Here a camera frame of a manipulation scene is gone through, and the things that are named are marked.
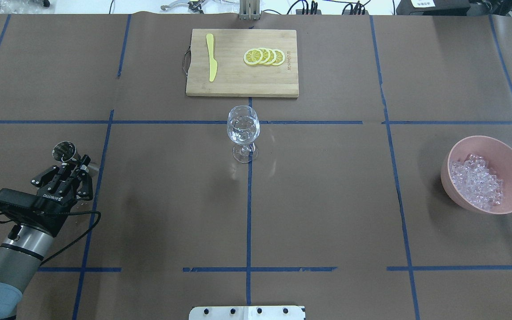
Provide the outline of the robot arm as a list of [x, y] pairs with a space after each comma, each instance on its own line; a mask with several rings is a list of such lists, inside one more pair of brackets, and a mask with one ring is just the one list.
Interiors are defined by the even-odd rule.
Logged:
[[0, 244], [0, 320], [14, 320], [16, 308], [48, 251], [79, 201], [93, 199], [91, 158], [56, 156], [58, 164], [35, 176], [35, 194], [3, 188], [0, 216], [13, 223]]

